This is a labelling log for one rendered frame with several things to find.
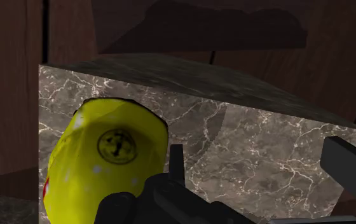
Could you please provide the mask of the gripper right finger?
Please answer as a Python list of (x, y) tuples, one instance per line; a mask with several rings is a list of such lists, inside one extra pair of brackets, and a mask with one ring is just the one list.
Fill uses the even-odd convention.
[(356, 198), (356, 146), (338, 136), (326, 137), (320, 166)]

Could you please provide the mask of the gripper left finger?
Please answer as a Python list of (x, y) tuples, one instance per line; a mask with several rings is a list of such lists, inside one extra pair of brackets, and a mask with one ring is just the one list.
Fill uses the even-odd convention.
[(94, 224), (254, 224), (219, 201), (207, 202), (184, 184), (183, 145), (170, 146), (169, 172), (147, 178), (140, 196), (112, 193)]

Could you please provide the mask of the yellow bottle with round emblem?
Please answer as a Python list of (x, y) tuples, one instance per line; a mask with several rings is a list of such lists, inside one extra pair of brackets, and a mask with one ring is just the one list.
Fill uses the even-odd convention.
[(138, 197), (163, 171), (166, 121), (140, 103), (90, 98), (76, 110), (50, 154), (43, 203), (51, 224), (93, 224), (111, 193)]

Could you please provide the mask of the marble patterned robot stand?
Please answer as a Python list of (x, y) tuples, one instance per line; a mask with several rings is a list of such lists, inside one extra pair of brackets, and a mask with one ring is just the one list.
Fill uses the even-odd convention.
[(91, 97), (133, 99), (184, 146), (186, 183), (262, 223), (331, 213), (342, 188), (319, 166), (322, 141), (356, 146), (356, 126), (257, 78), (157, 54), (39, 67), (39, 178), (75, 109)]

